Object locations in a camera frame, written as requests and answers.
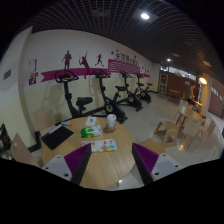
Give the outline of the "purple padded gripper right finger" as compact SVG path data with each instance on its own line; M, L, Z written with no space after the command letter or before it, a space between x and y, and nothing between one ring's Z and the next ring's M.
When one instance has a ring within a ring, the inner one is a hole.
M182 169L182 166L167 153L157 154L137 143L132 144L132 155L144 185Z

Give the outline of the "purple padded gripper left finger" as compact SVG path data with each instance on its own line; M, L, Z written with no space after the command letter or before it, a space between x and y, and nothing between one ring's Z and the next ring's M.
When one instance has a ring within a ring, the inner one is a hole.
M82 181L90 156L91 145L87 144L66 156L56 155L44 165L42 169L79 185Z

